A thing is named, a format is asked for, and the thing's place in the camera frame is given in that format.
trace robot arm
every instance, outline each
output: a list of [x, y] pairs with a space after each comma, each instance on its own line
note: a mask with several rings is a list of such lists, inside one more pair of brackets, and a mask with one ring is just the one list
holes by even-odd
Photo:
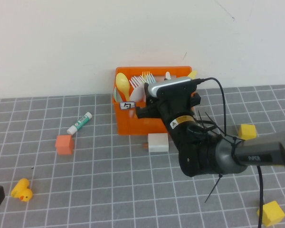
[[183, 173], [192, 177], [241, 173], [248, 165], [285, 166], [285, 132], [242, 141], [210, 134], [216, 127], [200, 126], [191, 108], [200, 104], [201, 98], [194, 92], [204, 81], [206, 79], [181, 77], [146, 83], [146, 107], [136, 108], [138, 118], [161, 118], [179, 151]]

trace yellow cube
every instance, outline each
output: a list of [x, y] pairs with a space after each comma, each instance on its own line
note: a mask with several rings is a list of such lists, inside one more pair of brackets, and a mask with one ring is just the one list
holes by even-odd
[[250, 124], [241, 124], [239, 128], [238, 136], [241, 139], [245, 139], [245, 140], [254, 139], [257, 136], [256, 127]]
[[[260, 209], [257, 210], [257, 215], [260, 215]], [[263, 205], [263, 224], [266, 227], [279, 223], [285, 217], [285, 213], [276, 201]]]

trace gray grid mat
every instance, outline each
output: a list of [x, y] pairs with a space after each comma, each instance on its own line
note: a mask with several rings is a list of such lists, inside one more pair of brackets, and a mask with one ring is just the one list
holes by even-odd
[[[259, 135], [285, 130], [285, 85], [225, 89], [228, 133], [255, 124]], [[223, 124], [218, 89], [199, 90], [206, 111]], [[57, 156], [55, 139], [87, 111], [93, 119], [74, 135], [72, 156]], [[0, 100], [0, 185], [7, 197], [0, 228], [250, 228], [259, 201], [256, 169], [227, 175], [208, 202], [217, 176], [182, 174], [169, 153], [142, 149], [144, 136], [119, 136], [110, 95]], [[265, 202], [285, 212], [285, 171], [264, 167]], [[9, 197], [28, 178], [29, 203]], [[285, 228], [285, 219], [276, 228]]]

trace glue stick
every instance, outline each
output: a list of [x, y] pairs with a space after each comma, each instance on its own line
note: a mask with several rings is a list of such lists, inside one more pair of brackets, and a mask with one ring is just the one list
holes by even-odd
[[83, 117], [81, 117], [74, 125], [72, 125], [66, 132], [70, 135], [75, 134], [82, 126], [84, 126], [90, 119], [92, 118], [92, 114], [89, 112], [86, 113]]

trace yellow spoon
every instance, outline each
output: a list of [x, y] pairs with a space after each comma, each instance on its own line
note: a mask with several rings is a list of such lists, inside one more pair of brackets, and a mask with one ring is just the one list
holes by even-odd
[[198, 73], [198, 72], [197, 72], [196, 70], [193, 70], [193, 71], [191, 71], [190, 74], [188, 74], [187, 77], [189, 77], [189, 78], [191, 78], [191, 79], [195, 79], [195, 76], [196, 76], [197, 73]]
[[125, 96], [126, 101], [130, 100], [130, 83], [127, 79], [127, 77], [123, 73], [118, 73], [116, 75], [116, 87], [117, 89], [123, 93]]

